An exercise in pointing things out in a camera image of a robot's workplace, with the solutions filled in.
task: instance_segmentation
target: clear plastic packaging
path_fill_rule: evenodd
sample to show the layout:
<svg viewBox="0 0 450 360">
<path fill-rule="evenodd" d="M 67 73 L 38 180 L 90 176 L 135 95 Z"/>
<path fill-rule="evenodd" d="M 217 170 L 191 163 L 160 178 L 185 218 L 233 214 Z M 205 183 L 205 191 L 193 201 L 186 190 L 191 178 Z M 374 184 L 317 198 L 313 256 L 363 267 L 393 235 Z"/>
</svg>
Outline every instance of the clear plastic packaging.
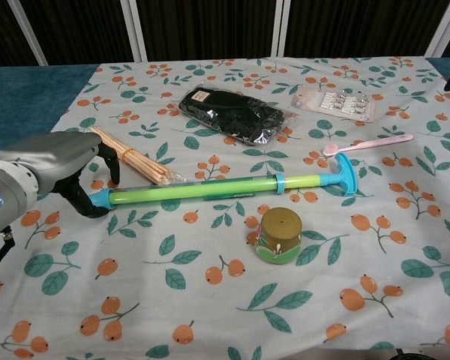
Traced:
<svg viewBox="0 0 450 360">
<path fill-rule="evenodd" d="M 323 91 L 301 86 L 293 95 L 295 108 L 324 113 L 357 122 L 371 123 L 375 120 L 376 101 L 361 91 Z"/>
<path fill-rule="evenodd" d="M 238 92 L 199 85 L 178 104 L 184 115 L 248 145 L 266 144 L 295 114 Z"/>
</svg>

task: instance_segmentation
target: floral tablecloth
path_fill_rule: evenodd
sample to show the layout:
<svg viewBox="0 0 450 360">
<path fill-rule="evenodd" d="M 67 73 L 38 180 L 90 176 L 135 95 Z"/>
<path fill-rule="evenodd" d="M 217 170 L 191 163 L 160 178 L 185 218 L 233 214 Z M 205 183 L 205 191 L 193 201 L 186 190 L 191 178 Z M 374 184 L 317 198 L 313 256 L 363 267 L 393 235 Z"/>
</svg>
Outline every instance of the floral tablecloth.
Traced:
<svg viewBox="0 0 450 360">
<path fill-rule="evenodd" d="M 297 116 L 250 147 L 186 118 L 195 86 L 241 92 Z M 301 85 L 361 91 L 374 121 L 291 106 Z M 333 173 L 329 143 L 412 134 L 347 153 L 337 185 L 78 215 L 59 195 L 12 224 L 0 264 L 0 359 L 281 359 L 311 347 L 450 345 L 450 92 L 422 57 L 262 58 L 102 64 L 54 131 L 96 125 L 188 181 Z M 111 186 L 100 158 L 90 194 Z M 121 165 L 121 188 L 149 183 Z M 250 244 L 262 215 L 300 215 L 301 253 L 272 265 Z"/>
</svg>

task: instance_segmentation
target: small cylindrical container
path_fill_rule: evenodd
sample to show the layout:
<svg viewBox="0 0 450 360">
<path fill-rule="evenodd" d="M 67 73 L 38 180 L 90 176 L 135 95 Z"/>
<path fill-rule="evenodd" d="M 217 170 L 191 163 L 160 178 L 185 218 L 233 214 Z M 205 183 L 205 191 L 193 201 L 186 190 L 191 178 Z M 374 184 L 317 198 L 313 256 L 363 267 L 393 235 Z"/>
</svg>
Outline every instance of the small cylindrical container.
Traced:
<svg viewBox="0 0 450 360">
<path fill-rule="evenodd" d="M 302 220 L 289 208 L 270 208 L 256 232 L 255 250 L 269 263 L 286 264 L 300 253 Z"/>
</svg>

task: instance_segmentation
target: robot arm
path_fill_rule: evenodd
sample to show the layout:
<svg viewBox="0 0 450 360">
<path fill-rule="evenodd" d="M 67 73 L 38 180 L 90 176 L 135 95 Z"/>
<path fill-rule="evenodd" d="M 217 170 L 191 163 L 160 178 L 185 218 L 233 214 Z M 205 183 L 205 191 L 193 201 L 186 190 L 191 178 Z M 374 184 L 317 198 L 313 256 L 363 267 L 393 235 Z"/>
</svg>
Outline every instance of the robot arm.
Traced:
<svg viewBox="0 0 450 360">
<path fill-rule="evenodd" d="M 94 156 L 105 160 L 112 182 L 117 185 L 120 169 L 116 151 L 103 144 L 96 133 L 46 133 L 1 150 L 0 232 L 5 244 L 13 241 L 9 224 L 33 207 L 38 194 L 61 194 L 88 218 L 106 215 L 109 210 L 94 206 L 80 186 L 83 167 Z M 8 251 L 4 249 L 5 245 L 0 260 Z"/>
</svg>

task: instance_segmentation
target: sticker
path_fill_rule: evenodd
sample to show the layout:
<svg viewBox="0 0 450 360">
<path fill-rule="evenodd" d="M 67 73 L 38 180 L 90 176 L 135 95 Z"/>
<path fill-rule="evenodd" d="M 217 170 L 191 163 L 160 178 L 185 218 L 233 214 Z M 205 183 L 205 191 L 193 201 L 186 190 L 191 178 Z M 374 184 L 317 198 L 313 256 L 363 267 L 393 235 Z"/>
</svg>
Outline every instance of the sticker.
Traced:
<svg viewBox="0 0 450 360">
<path fill-rule="evenodd" d="M 192 96 L 193 100 L 203 102 L 208 96 L 210 95 L 209 92 L 205 91 L 197 91 L 194 96 Z"/>
</svg>

